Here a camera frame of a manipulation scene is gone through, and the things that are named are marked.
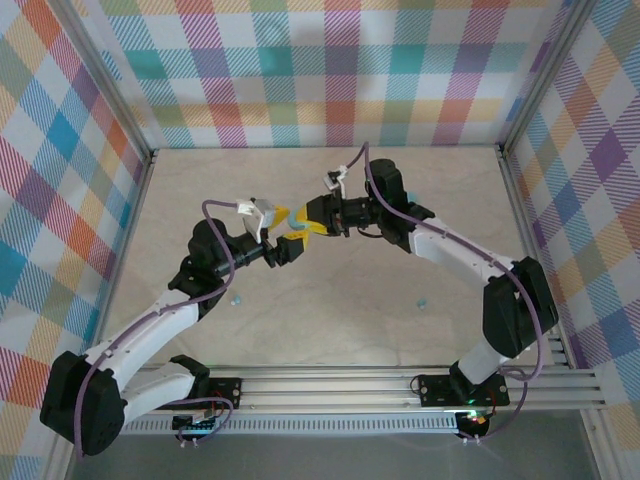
marble floor surface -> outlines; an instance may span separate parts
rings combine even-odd
[[[268,198],[297,209],[326,193],[322,177],[357,148],[163,150],[129,248],[106,334],[153,303],[187,254],[201,203]],[[523,255],[492,148],[372,148],[391,158],[405,188],[452,228],[498,253]],[[347,179],[364,194],[363,163]],[[230,234],[233,211],[212,208]],[[286,231],[281,228],[276,233]],[[313,235],[295,263],[237,272],[230,291],[153,362],[184,353],[210,365],[449,365],[481,338],[481,293],[382,239]],[[240,305],[231,300],[239,295]],[[424,298],[426,308],[416,303]],[[518,363],[533,364],[535,349]]]

plaid wall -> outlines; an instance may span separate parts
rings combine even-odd
[[[4,480],[36,477],[49,454],[49,365],[91,338],[142,163],[45,0],[0,12]]]
[[[640,0],[601,0],[517,145],[578,364],[594,367],[640,475]]]
[[[74,0],[172,148],[493,144],[570,3]]]

enclosure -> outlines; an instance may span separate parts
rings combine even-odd
[[[52,362],[155,301],[188,253],[203,200],[266,198],[295,212],[327,193],[323,177],[365,141],[452,229],[544,267],[560,322],[543,342],[543,375],[525,404],[532,411],[504,439],[536,444],[544,434],[525,433],[527,422],[564,422],[571,439],[549,432],[548,442],[566,455],[539,452],[557,475],[569,475],[573,458],[582,459],[581,478],[637,478],[637,1],[0,0],[0,8],[0,478],[64,477],[72,446],[39,421]],[[345,180],[349,197],[365,192],[363,167]],[[210,213],[231,234],[244,231],[232,210]],[[148,366],[187,354],[212,375],[235,372],[246,380],[239,418],[419,419],[426,414],[408,380],[473,348],[482,305],[481,292],[450,271],[384,239],[314,234],[290,265],[240,269],[214,311]],[[531,370],[536,348],[515,362]],[[508,387],[512,410],[522,386]],[[162,421],[143,423],[75,474],[131,475],[128,457],[113,460],[127,452],[156,463],[135,435],[169,432]],[[221,435],[206,455],[219,462],[220,445],[255,458],[269,456],[271,441],[294,448],[260,425],[223,430],[245,435]],[[386,435],[360,438],[371,433]],[[309,475],[322,474],[315,449],[390,449],[390,458],[413,461],[416,445],[444,445],[447,458],[460,448],[447,444],[452,435],[398,433],[407,431],[362,428],[343,443],[304,439],[295,448]],[[505,478],[535,476],[535,465],[514,460],[517,442],[496,442],[461,453],[462,463],[480,455],[482,468]],[[234,462],[225,475],[237,475]],[[331,466],[357,469],[347,459]],[[416,474],[394,468],[398,478]]]

